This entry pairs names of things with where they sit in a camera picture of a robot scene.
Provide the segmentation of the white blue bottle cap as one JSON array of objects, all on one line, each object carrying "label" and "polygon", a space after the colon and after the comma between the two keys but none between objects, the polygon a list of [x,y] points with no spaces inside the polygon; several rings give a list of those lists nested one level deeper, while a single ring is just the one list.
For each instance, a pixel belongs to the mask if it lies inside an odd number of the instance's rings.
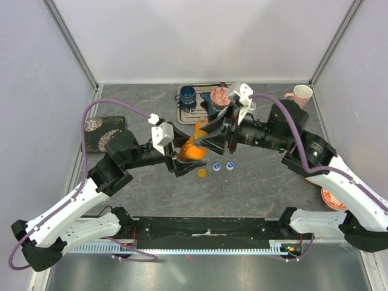
[{"label": "white blue bottle cap", "polygon": [[218,172],[221,170],[221,165],[219,163],[214,163],[213,170]]},{"label": "white blue bottle cap", "polygon": [[226,164],[226,168],[227,168],[227,170],[233,170],[234,169],[234,163],[233,162],[228,162],[227,164]]}]

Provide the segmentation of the clear unlabelled water bottle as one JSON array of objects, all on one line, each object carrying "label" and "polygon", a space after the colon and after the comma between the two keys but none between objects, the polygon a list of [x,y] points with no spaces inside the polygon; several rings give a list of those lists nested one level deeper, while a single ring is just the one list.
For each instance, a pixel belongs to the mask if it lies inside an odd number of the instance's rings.
[{"label": "clear unlabelled water bottle", "polygon": [[250,108],[249,108],[249,113],[252,113],[255,110],[256,110],[256,103],[255,102],[251,102]]}]

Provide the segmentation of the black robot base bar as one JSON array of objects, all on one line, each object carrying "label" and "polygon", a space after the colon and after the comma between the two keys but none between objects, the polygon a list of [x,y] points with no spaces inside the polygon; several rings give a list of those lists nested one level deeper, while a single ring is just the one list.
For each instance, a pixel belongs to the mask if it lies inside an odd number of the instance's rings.
[{"label": "black robot base bar", "polygon": [[264,249],[292,237],[264,218],[141,216],[133,229],[138,248],[156,250]]}]

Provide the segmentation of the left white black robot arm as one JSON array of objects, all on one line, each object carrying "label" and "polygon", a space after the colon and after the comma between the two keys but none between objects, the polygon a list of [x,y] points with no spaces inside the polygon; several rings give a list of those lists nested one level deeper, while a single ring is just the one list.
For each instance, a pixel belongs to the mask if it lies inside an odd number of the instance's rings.
[{"label": "left white black robot arm", "polygon": [[169,122],[152,127],[152,138],[140,144],[129,130],[113,134],[106,144],[106,154],[67,196],[42,215],[29,221],[17,220],[11,226],[27,267],[36,272],[51,268],[68,251],[96,239],[118,236],[128,238],[135,228],[133,218],[123,207],[83,224],[75,221],[94,206],[106,201],[133,180],[128,172],[164,163],[179,177],[204,165],[206,150],[194,148],[193,141],[207,135],[199,129],[192,137]]}]

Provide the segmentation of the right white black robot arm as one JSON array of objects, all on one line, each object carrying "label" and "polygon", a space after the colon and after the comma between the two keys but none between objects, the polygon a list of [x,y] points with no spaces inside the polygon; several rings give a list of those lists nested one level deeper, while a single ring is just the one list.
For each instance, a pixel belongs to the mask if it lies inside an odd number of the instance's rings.
[{"label": "right white black robot arm", "polygon": [[238,144],[275,150],[281,162],[308,181],[328,190],[346,207],[338,212],[310,212],[288,207],[278,221],[283,238],[311,233],[345,239],[365,252],[387,250],[387,200],[362,182],[336,150],[322,137],[304,129],[309,115],[291,100],[263,94],[273,105],[266,122],[240,118],[228,107],[202,128],[206,135],[194,144],[219,155],[234,152]]}]

